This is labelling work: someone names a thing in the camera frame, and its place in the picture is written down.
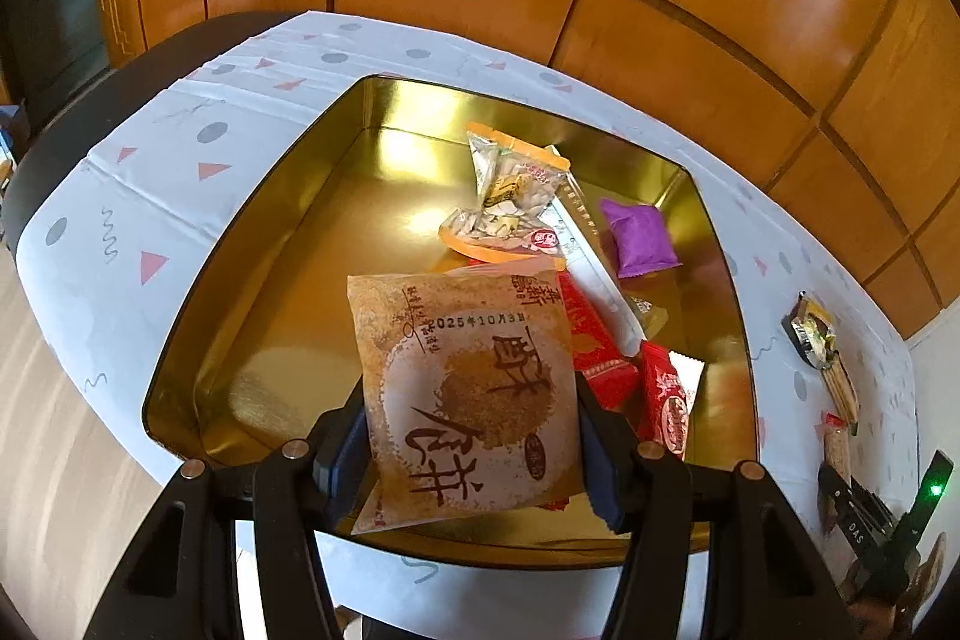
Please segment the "person's right hand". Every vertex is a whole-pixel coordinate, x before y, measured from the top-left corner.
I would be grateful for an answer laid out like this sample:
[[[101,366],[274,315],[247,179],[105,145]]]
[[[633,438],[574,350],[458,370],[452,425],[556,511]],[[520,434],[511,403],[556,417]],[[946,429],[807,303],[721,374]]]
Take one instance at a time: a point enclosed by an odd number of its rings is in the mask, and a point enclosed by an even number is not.
[[[934,594],[946,552],[945,531],[935,538],[926,560],[889,534],[869,562],[856,559],[838,587],[856,637],[913,637],[914,619]]]

